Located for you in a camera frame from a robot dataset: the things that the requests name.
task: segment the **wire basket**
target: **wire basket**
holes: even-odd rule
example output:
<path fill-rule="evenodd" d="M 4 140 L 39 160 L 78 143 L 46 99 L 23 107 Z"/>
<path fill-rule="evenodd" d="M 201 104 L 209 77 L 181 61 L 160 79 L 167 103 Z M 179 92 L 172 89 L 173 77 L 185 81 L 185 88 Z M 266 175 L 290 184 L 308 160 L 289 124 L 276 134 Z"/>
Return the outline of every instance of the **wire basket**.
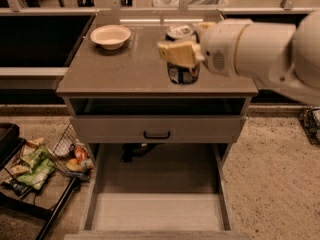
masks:
<path fill-rule="evenodd" d="M 66 162 L 72 157 L 72 151 L 77 142 L 79 142 L 79 140 L 77 139 L 76 133 L 72 125 L 69 124 L 52 151 L 51 160 L 55 168 L 66 176 L 69 176 L 69 169 L 66 167 Z"/>
<path fill-rule="evenodd" d="M 320 146 L 320 141 L 317 138 L 320 129 L 313 118 L 312 109 L 313 107 L 305 108 L 299 115 L 299 121 L 310 143 L 312 145 Z"/>

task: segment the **open drawer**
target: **open drawer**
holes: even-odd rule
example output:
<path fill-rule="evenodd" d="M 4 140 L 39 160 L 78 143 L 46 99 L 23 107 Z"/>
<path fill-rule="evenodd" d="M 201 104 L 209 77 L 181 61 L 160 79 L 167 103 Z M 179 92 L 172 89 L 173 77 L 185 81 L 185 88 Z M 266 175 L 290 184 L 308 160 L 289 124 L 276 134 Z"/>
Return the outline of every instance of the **open drawer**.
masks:
<path fill-rule="evenodd" d="M 160 144 L 122 163 L 122 145 L 101 145 L 80 232 L 65 239 L 249 239 L 232 231 L 216 152 Z"/>
<path fill-rule="evenodd" d="M 233 143 L 245 116 L 74 116 L 86 143 Z"/>

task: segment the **drawer handle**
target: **drawer handle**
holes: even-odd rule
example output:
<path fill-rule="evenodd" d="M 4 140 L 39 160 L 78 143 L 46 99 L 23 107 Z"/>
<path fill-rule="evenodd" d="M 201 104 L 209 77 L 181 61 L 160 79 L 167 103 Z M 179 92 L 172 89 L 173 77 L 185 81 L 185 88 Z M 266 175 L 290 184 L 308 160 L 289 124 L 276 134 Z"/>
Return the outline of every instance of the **drawer handle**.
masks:
<path fill-rule="evenodd" d="M 148 139 L 148 140 L 150 140 L 150 139 L 154 139 L 154 140 L 166 140 L 166 139 L 169 139 L 169 138 L 170 138 L 170 135 L 171 135 L 170 131 L 168 131 L 168 133 L 167 133 L 166 136 L 148 136 L 148 134 L 147 134 L 146 131 L 143 132 L 143 137 L 144 137 L 145 139 Z"/>

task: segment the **drawer front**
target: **drawer front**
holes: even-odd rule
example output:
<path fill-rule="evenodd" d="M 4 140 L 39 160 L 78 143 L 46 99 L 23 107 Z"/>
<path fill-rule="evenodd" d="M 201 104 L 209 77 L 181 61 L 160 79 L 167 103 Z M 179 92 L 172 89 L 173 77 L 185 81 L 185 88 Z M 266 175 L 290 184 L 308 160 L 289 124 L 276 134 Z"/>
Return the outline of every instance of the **drawer front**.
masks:
<path fill-rule="evenodd" d="M 75 116 L 71 124 L 87 143 L 232 143 L 245 117 Z"/>

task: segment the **gray countertop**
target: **gray countertop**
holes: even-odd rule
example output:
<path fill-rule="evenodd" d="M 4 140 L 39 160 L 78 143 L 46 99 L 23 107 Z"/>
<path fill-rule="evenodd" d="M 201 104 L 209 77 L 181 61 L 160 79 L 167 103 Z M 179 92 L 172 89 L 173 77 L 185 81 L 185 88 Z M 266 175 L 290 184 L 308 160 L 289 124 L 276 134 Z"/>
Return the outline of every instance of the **gray countertop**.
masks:
<path fill-rule="evenodd" d="M 170 81 L 157 42 L 165 37 L 161 25 L 128 26 L 131 37 L 116 51 L 104 50 L 90 40 L 100 26 L 99 15 L 60 82 L 60 96 L 254 96 L 257 88 L 247 78 L 227 78 L 201 67 L 199 79 L 189 85 Z"/>

